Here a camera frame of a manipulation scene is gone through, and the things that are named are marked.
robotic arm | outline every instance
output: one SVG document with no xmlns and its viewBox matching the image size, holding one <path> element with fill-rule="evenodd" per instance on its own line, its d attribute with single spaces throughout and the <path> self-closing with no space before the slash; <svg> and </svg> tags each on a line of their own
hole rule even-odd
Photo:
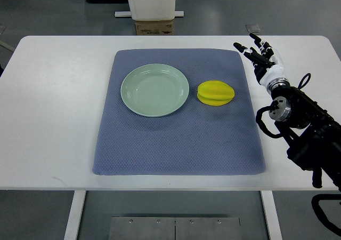
<svg viewBox="0 0 341 240">
<path fill-rule="evenodd" d="M 239 43 L 233 46 L 252 62 L 258 83 L 267 89 L 272 98 L 270 106 L 257 112 L 259 128 L 272 138 L 285 139 L 289 145 L 288 158 L 302 170 L 313 171 L 313 187 L 322 187 L 324 170 L 341 191 L 341 126 L 316 101 L 301 91 L 310 80 L 310 73 L 303 77 L 297 88 L 290 86 L 276 50 L 258 36 L 250 34 L 250 37 L 255 40 L 261 54 Z M 262 121 L 262 114 L 266 111 L 275 121 L 279 134 L 271 133 Z M 293 128 L 305 130 L 298 136 Z M 327 219 L 319 201 L 340 198 L 341 195 L 319 194 L 312 199 L 312 207 L 318 219 L 338 236 L 341 236 L 341 229 Z"/>
</svg>

blue placemat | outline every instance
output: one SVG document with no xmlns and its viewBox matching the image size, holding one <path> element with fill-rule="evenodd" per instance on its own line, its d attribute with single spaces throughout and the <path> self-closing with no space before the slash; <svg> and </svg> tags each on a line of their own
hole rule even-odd
<svg viewBox="0 0 341 240">
<path fill-rule="evenodd" d="M 163 63 L 188 79 L 190 94 L 176 112 L 148 118 L 130 111 L 120 96 L 126 75 Z M 198 85 L 220 80 L 236 96 L 212 107 L 197 99 Z M 237 175 L 265 170 L 261 142 L 240 55 L 217 49 L 119 51 L 113 62 L 93 172 L 100 175 Z"/>
</svg>

ceramic plate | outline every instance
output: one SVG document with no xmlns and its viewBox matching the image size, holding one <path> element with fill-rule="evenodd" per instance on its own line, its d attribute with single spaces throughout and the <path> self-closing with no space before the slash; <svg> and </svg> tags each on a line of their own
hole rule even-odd
<svg viewBox="0 0 341 240">
<path fill-rule="evenodd" d="M 189 94 L 186 77 L 165 64 L 136 68 L 123 80 L 121 97 L 133 112 L 147 117 L 168 115 L 179 109 Z"/>
</svg>

metal plate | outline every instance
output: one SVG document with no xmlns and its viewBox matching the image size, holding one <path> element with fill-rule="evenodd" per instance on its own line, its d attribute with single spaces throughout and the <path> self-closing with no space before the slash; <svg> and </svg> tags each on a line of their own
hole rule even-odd
<svg viewBox="0 0 341 240">
<path fill-rule="evenodd" d="M 174 218 L 112 217 L 109 240 L 174 240 Z"/>
<path fill-rule="evenodd" d="M 176 218 L 176 240 L 241 240 L 239 218 Z"/>
<path fill-rule="evenodd" d="M 112 217 L 109 240 L 241 240 L 239 218 Z"/>
<path fill-rule="evenodd" d="M 258 25 L 245 25 L 247 31 L 249 33 L 259 33 L 261 32 L 261 29 L 259 28 Z"/>
</svg>

white table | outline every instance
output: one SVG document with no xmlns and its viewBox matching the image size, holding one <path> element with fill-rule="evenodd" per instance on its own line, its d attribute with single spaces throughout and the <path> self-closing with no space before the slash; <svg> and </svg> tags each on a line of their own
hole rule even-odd
<svg viewBox="0 0 341 240">
<path fill-rule="evenodd" d="M 341 122 L 341 62 L 321 36 L 264 36 L 282 56 L 285 74 Z M 311 172 L 287 158 L 284 139 L 259 132 L 266 171 L 258 175 L 99 176 L 92 172 L 109 76 L 125 49 L 254 46 L 248 36 L 28 36 L 0 78 L 0 189 L 281 190 L 312 189 Z M 242 57 L 254 111 L 271 103 Z M 273 121 L 265 117 L 275 132 Z M 336 187 L 324 174 L 324 190 Z"/>
</svg>

